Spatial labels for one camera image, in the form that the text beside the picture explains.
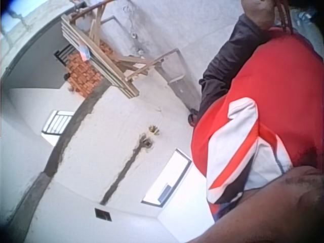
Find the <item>person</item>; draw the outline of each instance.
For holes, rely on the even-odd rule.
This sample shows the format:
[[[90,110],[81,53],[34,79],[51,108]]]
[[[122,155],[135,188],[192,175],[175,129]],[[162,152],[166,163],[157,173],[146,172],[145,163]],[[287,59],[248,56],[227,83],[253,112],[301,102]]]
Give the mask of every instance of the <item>person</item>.
[[[191,242],[324,242],[323,60],[272,27],[272,0],[241,3],[199,81],[191,150],[215,224]]]

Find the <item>window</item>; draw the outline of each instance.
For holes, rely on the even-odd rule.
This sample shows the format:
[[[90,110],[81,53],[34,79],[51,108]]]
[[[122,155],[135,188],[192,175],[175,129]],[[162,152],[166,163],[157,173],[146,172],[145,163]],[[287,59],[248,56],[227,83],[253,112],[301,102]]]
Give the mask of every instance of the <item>window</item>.
[[[142,203],[162,208],[181,182],[190,164],[191,160],[177,149]]]
[[[110,213],[106,212],[106,211],[102,211],[100,209],[95,209],[95,213],[96,213],[96,217],[98,219],[103,219],[103,220],[107,220],[111,222],[111,216]]]
[[[71,111],[54,110],[42,130],[42,136],[55,146],[73,115]]]

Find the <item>dark sleeve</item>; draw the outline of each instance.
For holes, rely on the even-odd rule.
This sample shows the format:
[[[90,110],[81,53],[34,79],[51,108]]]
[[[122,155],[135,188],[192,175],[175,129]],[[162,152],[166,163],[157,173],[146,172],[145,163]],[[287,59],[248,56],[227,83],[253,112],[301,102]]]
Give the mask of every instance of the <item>dark sleeve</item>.
[[[245,62],[259,45],[268,40],[267,32],[261,30],[245,14],[239,17],[231,37],[210,62],[199,81],[202,98],[198,120],[217,99],[228,92],[232,79]]]

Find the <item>ventilation opening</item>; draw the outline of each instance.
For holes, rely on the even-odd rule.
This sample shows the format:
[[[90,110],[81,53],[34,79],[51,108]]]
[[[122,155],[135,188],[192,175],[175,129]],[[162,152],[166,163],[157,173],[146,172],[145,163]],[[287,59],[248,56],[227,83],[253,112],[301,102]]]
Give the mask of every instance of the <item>ventilation opening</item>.
[[[111,216],[110,213],[102,211],[100,209],[95,209],[96,217],[98,219],[103,219],[111,222]]]

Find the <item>hand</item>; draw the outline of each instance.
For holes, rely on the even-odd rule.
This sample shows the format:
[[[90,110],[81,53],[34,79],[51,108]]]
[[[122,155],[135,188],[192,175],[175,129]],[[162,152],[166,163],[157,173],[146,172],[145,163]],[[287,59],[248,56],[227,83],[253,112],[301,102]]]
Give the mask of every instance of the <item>hand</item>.
[[[261,29],[268,30],[274,23],[273,0],[241,0],[245,15]]]

